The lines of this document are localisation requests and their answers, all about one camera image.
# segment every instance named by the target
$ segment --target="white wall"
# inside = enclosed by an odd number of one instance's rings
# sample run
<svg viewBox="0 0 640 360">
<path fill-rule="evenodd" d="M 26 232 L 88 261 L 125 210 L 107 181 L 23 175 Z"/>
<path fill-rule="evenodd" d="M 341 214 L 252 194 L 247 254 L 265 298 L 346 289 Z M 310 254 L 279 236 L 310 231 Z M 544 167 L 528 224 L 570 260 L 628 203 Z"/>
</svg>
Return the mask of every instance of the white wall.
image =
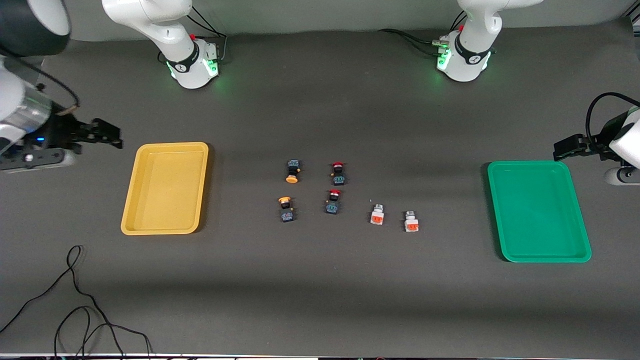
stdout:
<svg viewBox="0 0 640 360">
<path fill-rule="evenodd" d="M 530 8 L 502 12 L 505 27 L 572 26 L 619 17 L 633 0 L 545 0 Z M 112 22 L 100 0 L 66 0 L 72 38 L 86 41 L 143 38 Z M 218 31 L 297 33 L 380 28 L 448 28 L 460 12 L 455 0 L 193 0 Z M 183 21 L 189 32 L 206 31 Z"/>
</svg>

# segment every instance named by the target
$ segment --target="gray table surface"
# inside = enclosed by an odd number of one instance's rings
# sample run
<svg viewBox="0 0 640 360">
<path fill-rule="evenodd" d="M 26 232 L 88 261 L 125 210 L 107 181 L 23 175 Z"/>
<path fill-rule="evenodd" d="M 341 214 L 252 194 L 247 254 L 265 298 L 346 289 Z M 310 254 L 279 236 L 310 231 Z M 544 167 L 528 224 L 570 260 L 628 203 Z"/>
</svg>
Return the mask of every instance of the gray table surface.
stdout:
<svg viewBox="0 0 640 360">
<path fill-rule="evenodd" d="M 120 126 L 125 148 L 87 145 L 73 167 L 0 176 L 0 319 L 82 244 L 81 287 L 157 353 L 637 359 L 640 188 L 605 184 L 614 163 L 568 160 L 591 261 L 514 264 L 497 254 L 482 176 L 487 162 L 550 159 L 584 131 L 596 95 L 640 96 L 630 24 L 506 29 L 495 46 L 463 84 L 388 33 L 237 36 L 221 77 L 189 91 L 151 42 L 75 44 L 45 68 L 80 95 L 80 119 Z M 627 108 L 603 100 L 594 127 Z M 137 148 L 183 141 L 215 152 L 203 228 L 123 235 Z M 304 161 L 296 185 L 283 181 L 289 158 Z M 349 179 L 338 216 L 322 210 L 334 161 Z M 375 203 L 381 227 L 367 221 Z M 419 233 L 402 232 L 406 210 Z M 0 335 L 0 352 L 52 352 L 80 304 L 65 279 Z M 67 350 L 83 321 L 63 329 Z M 93 351 L 115 347 L 103 334 Z"/>
</svg>

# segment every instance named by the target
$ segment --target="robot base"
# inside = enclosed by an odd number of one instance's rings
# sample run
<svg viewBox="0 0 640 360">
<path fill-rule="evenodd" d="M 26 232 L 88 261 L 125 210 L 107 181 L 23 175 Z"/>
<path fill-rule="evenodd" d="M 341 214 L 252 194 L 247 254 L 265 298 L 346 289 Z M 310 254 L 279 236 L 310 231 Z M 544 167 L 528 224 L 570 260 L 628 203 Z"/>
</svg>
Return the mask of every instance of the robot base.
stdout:
<svg viewBox="0 0 640 360">
<path fill-rule="evenodd" d="M 218 76 L 218 50 L 216 44 L 210 44 L 204 40 L 196 39 L 194 43 L 198 46 L 200 54 L 196 62 L 187 72 L 174 70 L 171 65 L 171 76 L 178 81 L 183 88 L 197 89 L 205 86 L 211 79 Z"/>
<path fill-rule="evenodd" d="M 440 37 L 441 41 L 448 41 L 455 44 L 456 38 L 460 35 L 458 30 L 450 32 L 448 35 Z M 436 68 L 449 76 L 455 81 L 466 83 L 475 80 L 482 70 L 486 69 L 487 61 L 491 56 L 491 52 L 477 64 L 469 65 L 462 55 L 458 54 L 455 47 L 450 47 L 438 58 Z"/>
</svg>

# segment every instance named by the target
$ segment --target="green led light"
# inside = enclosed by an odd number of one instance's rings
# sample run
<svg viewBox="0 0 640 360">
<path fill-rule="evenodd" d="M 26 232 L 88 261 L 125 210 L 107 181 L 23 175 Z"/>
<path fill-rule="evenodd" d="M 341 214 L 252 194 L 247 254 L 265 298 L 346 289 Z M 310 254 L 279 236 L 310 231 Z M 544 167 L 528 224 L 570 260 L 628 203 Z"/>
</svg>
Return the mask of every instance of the green led light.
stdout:
<svg viewBox="0 0 640 360">
<path fill-rule="evenodd" d="M 449 60 L 451 59 L 451 50 L 447 49 L 447 51 L 440 55 L 440 57 L 441 59 L 438 60 L 438 69 L 445 70 L 449 64 Z"/>
<path fill-rule="evenodd" d="M 218 75 L 218 68 L 215 65 L 215 61 L 202 59 L 202 63 L 204 63 L 205 69 L 207 69 L 211 77 Z"/>
<path fill-rule="evenodd" d="M 486 64 L 489 63 L 489 58 L 491 57 L 491 51 L 486 55 L 486 60 L 484 61 L 484 65 L 482 65 L 482 69 L 486 69 Z"/>
<path fill-rule="evenodd" d="M 169 71 L 171 72 L 171 77 L 175 79 L 175 74 L 173 73 L 173 69 L 171 68 L 171 65 L 169 65 L 169 62 L 166 62 L 166 66 L 169 68 Z"/>
</svg>

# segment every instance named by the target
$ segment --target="wire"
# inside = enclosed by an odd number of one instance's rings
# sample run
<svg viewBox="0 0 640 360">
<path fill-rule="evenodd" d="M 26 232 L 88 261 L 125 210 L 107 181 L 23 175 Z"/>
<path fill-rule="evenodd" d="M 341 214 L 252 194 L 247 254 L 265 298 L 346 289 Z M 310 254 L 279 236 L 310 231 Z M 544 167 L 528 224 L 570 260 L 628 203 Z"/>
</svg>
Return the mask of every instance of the wire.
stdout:
<svg viewBox="0 0 640 360">
<path fill-rule="evenodd" d="M 89 339 L 91 339 L 91 337 L 95 334 L 95 332 L 96 332 L 96 331 L 98 331 L 98 329 L 100 329 L 100 328 L 101 328 L 101 327 L 103 327 L 103 326 L 108 326 L 108 327 L 111 329 L 111 331 L 113 331 L 113 328 L 115 327 L 115 328 L 117 328 L 117 329 L 121 329 L 121 330 L 124 330 L 124 331 L 130 332 L 131 334 L 137 334 L 137 335 L 142 336 L 142 337 L 145 339 L 145 345 L 146 345 L 146 347 L 147 347 L 147 357 L 149 358 L 149 360 L 151 360 L 151 353 L 153 352 L 153 347 L 151 346 L 151 341 L 149 340 L 149 337 L 148 337 L 146 334 L 144 334 L 143 332 L 135 331 L 135 330 L 131 330 L 131 329 L 128 329 L 128 328 L 126 328 L 126 327 L 124 327 L 124 326 L 116 325 L 116 324 L 114 324 L 114 323 L 102 323 L 102 324 L 100 324 L 100 325 L 96 326 L 96 327 L 95 327 L 95 329 L 91 332 L 91 334 L 89 334 L 89 336 L 86 336 L 86 333 L 85 333 L 83 343 L 82 343 L 82 345 L 80 346 L 80 348 L 81 348 L 83 351 L 84 351 L 84 346 L 87 344 L 87 342 L 89 341 Z"/>
<path fill-rule="evenodd" d="M 453 20 L 453 22 L 451 23 L 451 27 L 449 28 L 449 31 L 452 31 L 455 27 L 456 27 L 456 21 L 458 21 L 458 18 L 460 17 L 460 15 L 464 14 L 465 11 L 462 10 L 458 16 L 456 16 L 456 18 Z"/>
<path fill-rule="evenodd" d="M 418 42 L 420 44 L 428 44 L 431 45 L 430 41 L 427 40 L 423 40 L 421 38 L 415 37 L 409 33 L 406 33 L 404 31 L 400 31 L 400 30 L 396 30 L 396 29 L 380 29 L 378 31 L 382 31 L 384 33 L 393 33 L 393 34 L 398 34 L 400 35 L 400 37 L 402 37 L 403 39 L 405 39 L 414 49 L 420 51 L 423 54 L 429 55 L 429 56 L 439 56 L 438 53 L 431 53 L 421 47 L 419 47 L 415 42 Z"/>
<path fill-rule="evenodd" d="M 77 261 L 77 259 L 71 264 L 71 266 L 74 266 L 76 264 L 76 261 Z M 60 279 L 62 279 L 63 276 L 65 276 L 68 272 L 71 271 L 71 266 L 68 267 L 62 274 L 60 274 L 60 276 L 58 276 L 58 278 L 53 282 L 53 284 L 51 284 L 51 286 L 48 287 L 43 293 L 41 293 L 40 295 L 38 295 L 38 296 L 36 296 L 34 298 L 31 298 L 31 299 L 27 300 L 27 302 L 25 302 L 24 305 L 22 305 L 20 310 L 18 310 L 18 312 L 13 316 L 13 318 L 11 320 L 9 320 L 9 322 L 6 323 L 6 325 L 2 329 L 0 329 L 0 334 L 2 334 L 6 330 L 6 328 L 8 328 L 15 321 L 15 319 L 17 319 L 18 316 L 20 316 L 20 314 L 22 314 L 22 312 L 27 307 L 27 305 L 29 305 L 30 302 L 32 302 L 34 300 L 38 300 L 39 298 L 41 298 L 44 295 L 46 295 L 47 293 L 49 293 L 53 288 L 55 288 L 56 285 L 60 282 Z"/>
<path fill-rule="evenodd" d="M 89 310 L 87 309 L 93 310 L 90 306 L 78 306 L 77 308 L 71 310 L 71 312 L 67 314 L 62 320 L 60 325 L 58 325 L 58 328 L 56 329 L 56 335 L 53 337 L 53 360 L 57 360 L 58 358 L 58 340 L 60 337 L 60 330 L 62 329 L 62 326 L 65 324 L 65 322 L 71 317 L 71 315 L 73 315 L 78 310 L 84 310 L 84 313 L 86 314 L 86 329 L 84 330 L 83 344 L 82 346 L 80 346 L 80 349 L 82 350 L 82 358 L 84 359 L 84 344 L 86 343 L 87 339 L 86 335 L 89 333 L 89 328 L 91 327 L 91 314 L 89 314 Z"/>
<path fill-rule="evenodd" d="M 58 84 L 58 86 L 60 86 L 63 89 L 65 89 L 65 91 L 69 95 L 71 95 L 71 97 L 74 98 L 74 104 L 69 106 L 68 108 L 58 112 L 57 115 L 71 114 L 72 112 L 76 111 L 80 107 L 80 98 L 78 98 L 78 95 L 73 90 L 71 90 L 71 88 L 69 88 L 67 85 L 65 85 L 62 81 L 56 79 L 53 75 L 49 74 L 48 72 L 46 72 L 44 70 L 41 70 L 41 69 L 38 69 L 38 67 L 33 66 L 32 64 L 24 61 L 23 59 L 20 58 L 20 56 L 18 54 L 15 54 L 13 51 L 10 51 L 9 49 L 5 48 L 4 46 L 0 45 L 0 48 L 10 58 L 13 58 L 15 61 L 20 63 L 22 66 L 25 66 L 25 67 L 27 67 L 27 68 L 39 73 L 40 75 L 43 75 L 44 77 L 46 77 L 47 79 L 53 81 L 54 83 Z"/>
<path fill-rule="evenodd" d="M 227 40 L 228 39 L 229 39 L 228 37 L 225 37 L 225 45 L 223 45 L 223 47 L 222 47 L 222 57 L 220 58 L 219 61 L 224 60 L 225 56 L 227 55 Z"/>
<path fill-rule="evenodd" d="M 380 29 L 378 31 L 382 31 L 383 33 L 393 33 L 393 34 L 398 34 L 402 37 L 408 37 L 411 40 L 415 41 L 415 42 L 419 42 L 420 44 L 426 44 L 426 45 L 431 45 L 431 41 L 429 40 L 423 40 L 419 37 L 413 36 L 405 31 L 401 31 L 398 29 Z"/>
<path fill-rule="evenodd" d="M 634 6 L 634 8 L 633 8 L 633 9 L 629 10 L 629 11 L 627 12 L 627 16 L 631 16 L 631 14 L 632 14 L 636 9 L 638 9 L 638 6 L 640 6 L 640 3 L 637 3 L 637 4 Z"/>
<path fill-rule="evenodd" d="M 190 15 L 187 15 L 187 18 L 188 18 L 189 20 L 193 21 L 197 26 L 200 26 L 201 28 L 203 28 L 203 29 L 205 29 L 205 30 L 207 30 L 207 31 L 210 31 L 210 32 L 212 32 L 212 33 L 217 34 L 217 32 L 216 32 L 216 31 L 214 31 L 214 30 L 212 30 L 212 29 L 209 29 L 208 27 L 206 27 L 206 26 L 202 25 L 201 23 L 197 22 L 197 21 L 196 21 L 194 18 L 192 18 Z"/>
<path fill-rule="evenodd" d="M 591 101 L 591 105 L 589 105 L 589 110 L 587 110 L 587 118 L 585 120 L 585 130 L 587 133 L 587 139 L 589 139 L 589 143 L 593 146 L 593 150 L 595 150 L 599 155 L 603 156 L 606 158 L 604 152 L 602 151 L 601 148 L 599 148 L 598 146 L 596 146 L 595 140 L 593 138 L 593 135 L 591 135 L 591 113 L 593 112 L 593 108 L 596 106 L 596 103 L 602 99 L 603 97 L 607 97 L 607 96 L 615 96 L 619 99 L 622 99 L 624 101 L 627 101 L 630 104 L 633 104 L 635 106 L 640 107 L 640 101 L 635 100 L 630 98 L 629 96 L 623 95 L 619 92 L 606 92 L 603 94 L 598 95 L 595 99 L 593 99 L 593 101 Z"/>
<path fill-rule="evenodd" d="M 73 261 L 70 260 L 71 254 L 73 253 L 73 251 L 77 250 L 77 254 L 76 257 L 73 259 Z M 53 284 L 51 284 L 51 286 L 49 286 L 42 294 L 27 300 L 27 302 L 24 303 L 24 305 L 22 305 L 22 307 L 20 308 L 20 310 L 18 310 L 18 312 L 13 316 L 13 318 L 11 320 L 9 320 L 9 322 L 2 328 L 0 329 L 0 334 L 6 330 L 7 327 L 9 327 L 9 325 L 11 325 L 15 319 L 18 318 L 18 316 L 20 316 L 20 314 L 23 312 L 23 310 L 27 307 L 27 305 L 36 300 L 39 299 L 40 297 L 43 297 L 44 295 L 46 295 L 49 291 L 51 291 L 59 282 L 60 279 L 62 279 L 63 276 L 65 276 L 67 273 L 71 272 L 71 276 L 73 278 L 73 283 L 74 283 L 74 288 L 76 289 L 76 291 L 80 294 L 80 295 L 84 295 L 86 297 L 89 297 L 91 299 L 91 301 L 93 302 L 93 306 L 96 308 L 96 310 L 100 313 L 100 315 L 102 316 L 102 318 L 104 319 L 104 322 L 106 323 L 111 323 L 109 321 L 109 319 L 107 319 L 106 314 L 104 313 L 104 311 L 102 310 L 102 308 L 100 308 L 100 306 L 98 306 L 98 303 L 95 300 L 95 297 L 93 297 L 93 295 L 87 294 L 85 292 L 82 292 L 80 290 L 80 287 L 78 286 L 77 283 L 77 279 L 76 279 L 76 271 L 74 270 L 74 266 L 76 265 L 76 263 L 78 262 L 78 259 L 80 258 L 80 254 L 82 253 L 82 247 L 80 245 L 74 245 L 71 249 L 69 249 L 69 252 L 67 253 L 67 269 L 60 274 L 60 276 L 58 276 L 58 278 L 53 282 Z M 122 351 L 122 347 L 120 346 L 119 342 L 118 342 L 118 338 L 116 338 L 116 334 L 115 331 L 113 331 L 113 328 L 111 328 L 111 335 L 113 336 L 113 342 L 116 344 L 116 347 L 118 348 L 118 350 L 121 353 L 124 353 L 124 351 Z"/>
<path fill-rule="evenodd" d="M 204 22 L 205 22 L 207 25 L 209 25 L 209 27 L 211 28 L 211 31 L 213 31 L 214 33 L 218 34 L 218 35 L 219 35 L 219 36 L 221 36 L 221 37 L 225 37 L 225 38 L 227 37 L 225 34 L 223 34 L 223 33 L 219 33 L 219 32 L 218 32 L 218 30 L 216 30 L 216 29 L 215 29 L 211 24 L 209 24 L 209 21 L 207 21 L 207 19 L 205 19 L 205 18 L 204 18 L 204 16 L 202 16 L 202 14 L 198 11 L 198 9 L 196 9 L 196 7 L 195 7 L 195 6 L 192 6 L 192 7 L 193 7 L 193 11 L 195 11 L 195 12 L 198 14 L 198 16 L 199 16 L 202 20 L 204 20 Z"/>
<path fill-rule="evenodd" d="M 451 28 L 451 30 L 457 28 L 460 24 L 462 24 L 462 22 L 467 18 L 467 14 L 465 14 L 465 16 L 462 17 L 462 19 L 460 19 L 454 26 L 453 28 Z"/>
</svg>

